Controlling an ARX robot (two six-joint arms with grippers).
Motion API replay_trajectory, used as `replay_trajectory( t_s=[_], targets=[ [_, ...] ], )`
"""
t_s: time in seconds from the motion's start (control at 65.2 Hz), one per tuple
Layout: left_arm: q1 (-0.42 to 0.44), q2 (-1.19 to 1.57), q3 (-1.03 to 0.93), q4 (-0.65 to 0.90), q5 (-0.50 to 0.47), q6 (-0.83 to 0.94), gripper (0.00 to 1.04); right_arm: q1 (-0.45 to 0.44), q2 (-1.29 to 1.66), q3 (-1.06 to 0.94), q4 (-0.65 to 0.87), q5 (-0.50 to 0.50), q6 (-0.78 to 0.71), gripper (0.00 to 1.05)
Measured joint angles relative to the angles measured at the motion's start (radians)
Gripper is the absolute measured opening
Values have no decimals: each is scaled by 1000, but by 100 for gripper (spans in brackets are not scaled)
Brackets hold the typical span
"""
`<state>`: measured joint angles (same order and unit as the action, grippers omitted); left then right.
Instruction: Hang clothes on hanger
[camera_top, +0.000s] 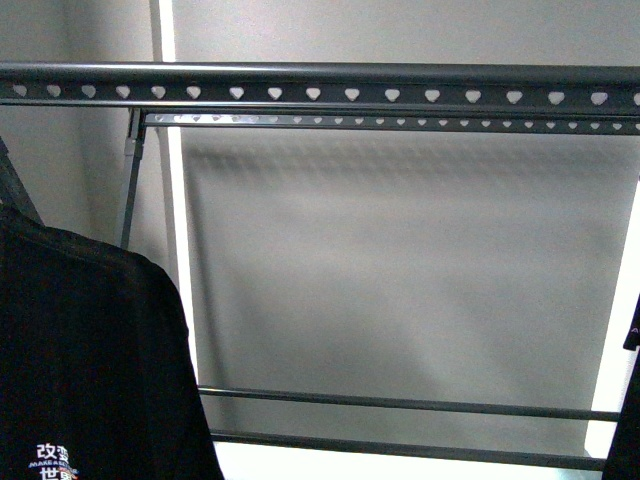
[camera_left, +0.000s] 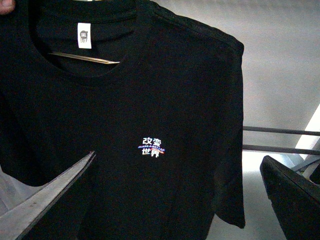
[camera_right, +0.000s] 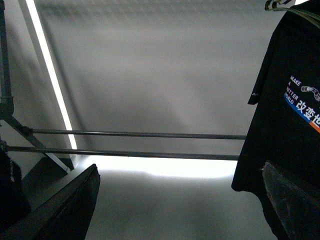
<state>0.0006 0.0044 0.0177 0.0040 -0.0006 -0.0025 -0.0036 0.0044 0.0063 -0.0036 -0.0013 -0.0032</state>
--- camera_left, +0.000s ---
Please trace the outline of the person's hand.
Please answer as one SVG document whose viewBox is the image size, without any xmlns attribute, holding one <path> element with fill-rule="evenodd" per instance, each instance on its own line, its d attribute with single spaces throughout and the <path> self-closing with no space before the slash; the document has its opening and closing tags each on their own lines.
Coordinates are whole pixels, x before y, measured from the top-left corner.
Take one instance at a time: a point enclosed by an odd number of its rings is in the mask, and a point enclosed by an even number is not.
<svg viewBox="0 0 320 240">
<path fill-rule="evenodd" d="M 8 15 L 15 10 L 15 0 L 0 0 L 0 15 Z"/>
</svg>

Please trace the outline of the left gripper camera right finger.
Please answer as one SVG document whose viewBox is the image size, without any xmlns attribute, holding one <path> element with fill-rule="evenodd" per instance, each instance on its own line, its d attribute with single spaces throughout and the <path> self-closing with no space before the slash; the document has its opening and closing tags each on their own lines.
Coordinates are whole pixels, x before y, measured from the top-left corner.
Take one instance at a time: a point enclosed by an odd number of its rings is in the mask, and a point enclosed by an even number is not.
<svg viewBox="0 0 320 240">
<path fill-rule="evenodd" d="M 319 240 L 320 187 L 269 155 L 260 173 L 286 239 Z"/>
</svg>

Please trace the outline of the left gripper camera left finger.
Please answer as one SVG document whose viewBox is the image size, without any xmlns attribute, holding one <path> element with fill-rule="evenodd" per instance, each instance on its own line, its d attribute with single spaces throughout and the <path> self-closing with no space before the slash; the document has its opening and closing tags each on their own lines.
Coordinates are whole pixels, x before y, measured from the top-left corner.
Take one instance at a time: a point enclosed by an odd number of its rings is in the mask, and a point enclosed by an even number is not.
<svg viewBox="0 0 320 240">
<path fill-rule="evenodd" d="M 94 151 L 0 217 L 2 240 L 75 240 L 92 195 Z"/>
</svg>

